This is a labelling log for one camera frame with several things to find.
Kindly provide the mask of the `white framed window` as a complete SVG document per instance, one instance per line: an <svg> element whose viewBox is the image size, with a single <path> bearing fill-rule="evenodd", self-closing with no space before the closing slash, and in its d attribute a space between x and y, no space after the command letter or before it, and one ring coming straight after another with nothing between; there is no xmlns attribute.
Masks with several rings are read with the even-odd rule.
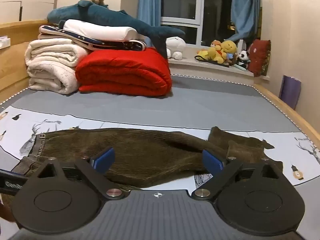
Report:
<svg viewBox="0 0 320 240"><path fill-rule="evenodd" d="M232 0L162 0L161 25L185 32L192 46L210 46L235 34Z"/></svg>

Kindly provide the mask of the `white plush toy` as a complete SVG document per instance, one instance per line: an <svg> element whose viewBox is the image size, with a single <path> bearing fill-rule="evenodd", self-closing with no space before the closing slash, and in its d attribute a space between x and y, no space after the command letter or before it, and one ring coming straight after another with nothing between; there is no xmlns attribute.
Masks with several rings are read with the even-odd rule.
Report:
<svg viewBox="0 0 320 240"><path fill-rule="evenodd" d="M185 50L186 43L185 41L178 37L169 37L166 39L166 48L167 48L167 58L182 60L183 51Z"/></svg>

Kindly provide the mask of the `purple rolled yoga mat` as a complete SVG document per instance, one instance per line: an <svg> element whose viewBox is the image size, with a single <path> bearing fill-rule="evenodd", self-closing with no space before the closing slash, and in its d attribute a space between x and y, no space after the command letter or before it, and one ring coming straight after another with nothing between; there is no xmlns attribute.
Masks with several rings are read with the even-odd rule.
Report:
<svg viewBox="0 0 320 240"><path fill-rule="evenodd" d="M302 83L295 77L283 76L279 98L292 109L296 109Z"/></svg>

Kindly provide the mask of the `wooden bed frame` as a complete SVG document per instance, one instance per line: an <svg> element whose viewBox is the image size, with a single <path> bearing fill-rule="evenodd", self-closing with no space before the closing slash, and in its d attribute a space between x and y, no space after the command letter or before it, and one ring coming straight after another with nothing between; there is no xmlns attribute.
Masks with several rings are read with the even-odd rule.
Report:
<svg viewBox="0 0 320 240"><path fill-rule="evenodd" d="M1 49L1 102L6 102L27 89L29 80L24 53L28 42L36 36L39 26L45 23L45 20L35 20L1 24L1 35L11 38L11 46ZM255 83L251 87L274 104L319 147L319 133L303 117L262 85Z"/></svg>

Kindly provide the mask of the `white folded pillow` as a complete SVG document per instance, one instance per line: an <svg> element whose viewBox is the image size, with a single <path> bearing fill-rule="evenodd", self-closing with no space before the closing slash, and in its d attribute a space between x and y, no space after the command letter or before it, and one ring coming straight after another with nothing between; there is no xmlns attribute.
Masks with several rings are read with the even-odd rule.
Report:
<svg viewBox="0 0 320 240"><path fill-rule="evenodd" d="M80 20L65 21L63 30L101 41L122 42L139 39L139 33L131 27L102 26Z"/></svg>

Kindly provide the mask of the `navy patterned folded blanket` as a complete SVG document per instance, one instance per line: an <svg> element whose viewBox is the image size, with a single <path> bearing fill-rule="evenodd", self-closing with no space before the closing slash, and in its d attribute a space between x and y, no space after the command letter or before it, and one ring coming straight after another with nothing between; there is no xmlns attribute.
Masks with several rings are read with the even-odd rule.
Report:
<svg viewBox="0 0 320 240"><path fill-rule="evenodd" d="M81 34L77 34L72 31L63 30L58 27L51 25L42 25L39 27L39 39L46 38L68 38L74 43L88 49L94 50L132 50L132 51L144 51L147 45L141 40L130 40L130 41L101 41L90 37L86 37Z"/></svg>

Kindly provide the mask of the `cream folded fleece blanket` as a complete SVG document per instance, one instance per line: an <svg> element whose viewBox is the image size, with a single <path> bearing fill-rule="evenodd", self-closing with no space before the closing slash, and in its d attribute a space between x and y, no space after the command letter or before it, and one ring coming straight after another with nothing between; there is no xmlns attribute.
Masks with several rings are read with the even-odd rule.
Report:
<svg viewBox="0 0 320 240"><path fill-rule="evenodd" d="M25 51L29 88L48 90L63 95L79 88L76 66L88 50L68 38L47 38L31 41Z"/></svg>

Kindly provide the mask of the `blue left curtain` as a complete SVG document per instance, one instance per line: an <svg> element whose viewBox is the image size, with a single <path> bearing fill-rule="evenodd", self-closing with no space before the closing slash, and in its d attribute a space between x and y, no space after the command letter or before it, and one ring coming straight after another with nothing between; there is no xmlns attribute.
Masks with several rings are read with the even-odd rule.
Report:
<svg viewBox="0 0 320 240"><path fill-rule="evenodd" d="M162 0L139 0L138 19L154 27L161 25Z"/></svg>

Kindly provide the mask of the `dark olive corduroy pants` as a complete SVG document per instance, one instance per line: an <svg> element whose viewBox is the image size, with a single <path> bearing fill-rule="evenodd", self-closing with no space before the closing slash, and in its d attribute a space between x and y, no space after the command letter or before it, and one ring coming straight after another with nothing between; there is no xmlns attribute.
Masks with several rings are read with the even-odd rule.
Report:
<svg viewBox="0 0 320 240"><path fill-rule="evenodd" d="M265 157L265 149L274 148L265 140L235 135L218 127L212 127L206 140L176 131L68 129L38 134L13 172L30 176L49 157L68 162L85 155L93 157L110 147L114 148L116 159L104 175L126 190L155 186L186 172L205 173L203 150L221 158L257 163Z"/></svg>

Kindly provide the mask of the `blue curtain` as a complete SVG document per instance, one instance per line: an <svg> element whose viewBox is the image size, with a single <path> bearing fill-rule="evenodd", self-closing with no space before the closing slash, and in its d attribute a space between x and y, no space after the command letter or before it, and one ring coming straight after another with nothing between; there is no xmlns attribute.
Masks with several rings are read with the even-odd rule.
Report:
<svg viewBox="0 0 320 240"><path fill-rule="evenodd" d="M139 0L138 19L154 27L161 25L162 0Z"/></svg>
<svg viewBox="0 0 320 240"><path fill-rule="evenodd" d="M235 34L231 41L250 38L258 32L260 0L232 0L231 22L235 26Z"/></svg>

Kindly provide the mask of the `red folded quilt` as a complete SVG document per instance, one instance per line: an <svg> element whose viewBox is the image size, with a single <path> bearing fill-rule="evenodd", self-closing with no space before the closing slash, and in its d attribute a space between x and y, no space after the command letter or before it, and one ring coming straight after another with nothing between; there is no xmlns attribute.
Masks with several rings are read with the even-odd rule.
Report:
<svg viewBox="0 0 320 240"><path fill-rule="evenodd" d="M157 97L172 87L168 61L154 48L94 51L77 65L75 76L82 93Z"/></svg>

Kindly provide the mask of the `blue shark plush toy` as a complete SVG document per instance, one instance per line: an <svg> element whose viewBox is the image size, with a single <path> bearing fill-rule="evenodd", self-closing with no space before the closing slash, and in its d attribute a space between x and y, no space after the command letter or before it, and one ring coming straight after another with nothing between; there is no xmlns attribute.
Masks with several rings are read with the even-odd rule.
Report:
<svg viewBox="0 0 320 240"><path fill-rule="evenodd" d="M180 29L165 26L154 27L130 16L124 10L110 10L88 0L80 0L74 5L54 9L48 14L47 20L56 24L66 20L80 20L101 26L131 27L139 34L148 37L164 58L167 57L167 38L176 36L184 38L185 36L185 32Z"/></svg>

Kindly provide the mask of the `panda plush toy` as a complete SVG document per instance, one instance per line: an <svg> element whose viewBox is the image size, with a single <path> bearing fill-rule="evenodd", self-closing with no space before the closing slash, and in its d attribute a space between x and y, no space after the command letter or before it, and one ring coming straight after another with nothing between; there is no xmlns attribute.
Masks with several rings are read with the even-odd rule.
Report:
<svg viewBox="0 0 320 240"><path fill-rule="evenodd" d="M246 50L243 50L238 55L236 64L241 68L248 69L249 63L250 63L249 52L247 52Z"/></svg>

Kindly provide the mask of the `grey printed bed sheet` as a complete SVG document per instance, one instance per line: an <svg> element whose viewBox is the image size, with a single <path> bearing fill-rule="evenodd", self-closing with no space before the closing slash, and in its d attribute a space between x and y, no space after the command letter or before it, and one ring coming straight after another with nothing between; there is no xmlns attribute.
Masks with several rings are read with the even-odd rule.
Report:
<svg viewBox="0 0 320 240"><path fill-rule="evenodd" d="M64 129L181 131L207 139L214 126L266 140L295 186L319 178L319 150L300 126L252 86L175 76L165 97L24 89L1 103L1 168L11 170L37 134Z"/></svg>

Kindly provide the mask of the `yellow bear plush toy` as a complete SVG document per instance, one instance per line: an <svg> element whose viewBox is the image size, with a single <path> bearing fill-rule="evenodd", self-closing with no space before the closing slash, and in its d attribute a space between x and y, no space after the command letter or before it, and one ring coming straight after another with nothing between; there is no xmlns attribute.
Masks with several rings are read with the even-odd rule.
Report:
<svg viewBox="0 0 320 240"><path fill-rule="evenodd" d="M214 40L208 49L199 50L195 59L200 62L229 67L236 63L237 57L238 49L233 41L225 40L220 42Z"/></svg>

